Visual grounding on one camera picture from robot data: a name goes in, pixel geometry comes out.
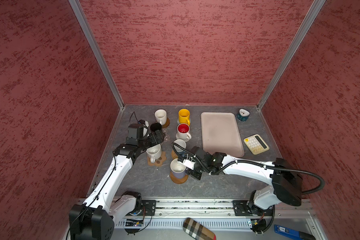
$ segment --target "clock face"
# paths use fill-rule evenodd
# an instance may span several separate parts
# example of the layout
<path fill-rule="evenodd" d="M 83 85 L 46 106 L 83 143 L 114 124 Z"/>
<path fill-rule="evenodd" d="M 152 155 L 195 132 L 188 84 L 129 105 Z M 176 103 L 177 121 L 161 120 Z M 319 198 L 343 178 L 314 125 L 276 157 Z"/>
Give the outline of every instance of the clock face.
<path fill-rule="evenodd" d="M 249 116 L 249 112 L 245 109 L 240 109 L 240 115 L 243 117 Z"/>

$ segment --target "black mounting plate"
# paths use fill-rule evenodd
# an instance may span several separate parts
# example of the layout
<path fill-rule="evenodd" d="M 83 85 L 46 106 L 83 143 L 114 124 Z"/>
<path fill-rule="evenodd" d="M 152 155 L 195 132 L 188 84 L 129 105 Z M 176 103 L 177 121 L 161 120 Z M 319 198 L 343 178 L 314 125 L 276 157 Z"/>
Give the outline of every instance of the black mounting plate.
<path fill-rule="evenodd" d="M 248 213 L 247 200 L 233 200 L 233 210 L 235 216 L 253 216 Z M 264 216 L 272 216 L 272 209 L 264 210 Z"/>
<path fill-rule="evenodd" d="M 156 210 L 156 200 L 142 200 L 142 207 L 145 208 L 145 216 L 154 216 L 155 215 L 155 210 Z M 128 213 L 126 215 L 126 217 L 128 218 L 133 218 L 136 216 L 142 216 L 143 215 L 143 211 L 141 211 L 139 214 L 137 215 L 131 215 L 131 213 Z"/>

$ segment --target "tray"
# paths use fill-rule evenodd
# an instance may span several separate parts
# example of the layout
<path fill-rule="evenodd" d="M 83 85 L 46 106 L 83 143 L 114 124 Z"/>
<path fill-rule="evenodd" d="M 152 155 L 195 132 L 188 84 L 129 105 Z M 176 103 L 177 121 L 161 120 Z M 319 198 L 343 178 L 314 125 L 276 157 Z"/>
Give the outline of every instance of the tray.
<path fill-rule="evenodd" d="M 223 152 L 233 157 L 244 156 L 244 148 L 233 113 L 201 114 L 202 148 L 214 154 Z"/>

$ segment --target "metal corner post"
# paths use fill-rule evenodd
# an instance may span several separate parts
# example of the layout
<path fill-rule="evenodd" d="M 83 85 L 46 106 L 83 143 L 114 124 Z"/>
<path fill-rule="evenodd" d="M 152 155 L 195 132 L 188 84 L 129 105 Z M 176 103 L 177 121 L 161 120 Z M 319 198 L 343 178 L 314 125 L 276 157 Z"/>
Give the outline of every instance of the metal corner post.
<path fill-rule="evenodd" d="M 113 80 L 113 77 L 109 71 L 109 68 L 107 66 L 106 61 L 104 60 L 103 55 L 101 54 L 101 50 L 96 42 L 95 36 L 93 35 L 91 28 L 88 24 L 88 21 L 85 17 L 85 14 L 83 12 L 83 9 L 80 5 L 79 0 L 68 0 L 69 4 L 71 5 L 73 12 L 76 15 L 76 18 L 81 26 L 81 29 L 84 32 L 84 35 L 86 36 L 89 45 L 91 46 L 91 49 L 97 59 L 97 62 L 100 65 L 101 70 L 103 71 L 103 74 L 109 84 L 110 89 L 112 90 L 112 93 L 117 101 L 117 104 L 119 105 L 120 109 L 124 109 L 124 102 L 121 99 L 121 95 L 119 93 L 119 90 L 116 87 L 115 81 Z"/>
<path fill-rule="evenodd" d="M 309 10 L 307 12 L 307 15 L 305 16 L 300 27 L 298 28 L 298 31 L 297 31 L 295 37 L 293 38 L 292 42 L 290 43 L 289 48 L 284 55 L 284 58 L 282 59 L 275 74 L 273 75 L 272 80 L 269 82 L 268 87 L 265 89 L 265 92 L 262 95 L 262 97 L 257 105 L 259 110 L 261 110 L 264 107 L 265 102 L 269 98 L 271 92 L 273 91 L 278 80 L 280 79 L 281 75 L 283 74 L 286 67 L 288 66 L 293 55 L 297 51 L 298 46 L 301 44 L 302 40 L 304 39 L 305 35 L 307 34 L 313 21 L 316 19 L 317 15 L 320 12 L 321 7 L 324 5 L 324 3 L 325 3 L 325 0 L 314 0 L 313 1 L 311 7 L 309 8 Z"/>

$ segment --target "calculator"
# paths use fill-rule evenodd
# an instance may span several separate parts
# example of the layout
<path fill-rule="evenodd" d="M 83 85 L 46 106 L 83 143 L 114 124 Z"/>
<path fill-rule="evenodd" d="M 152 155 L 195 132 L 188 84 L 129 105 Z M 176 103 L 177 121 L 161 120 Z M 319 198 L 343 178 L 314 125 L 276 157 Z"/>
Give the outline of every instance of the calculator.
<path fill-rule="evenodd" d="M 264 140 L 258 134 L 244 138 L 244 143 L 254 155 L 269 150 L 269 146 L 264 142 Z"/>

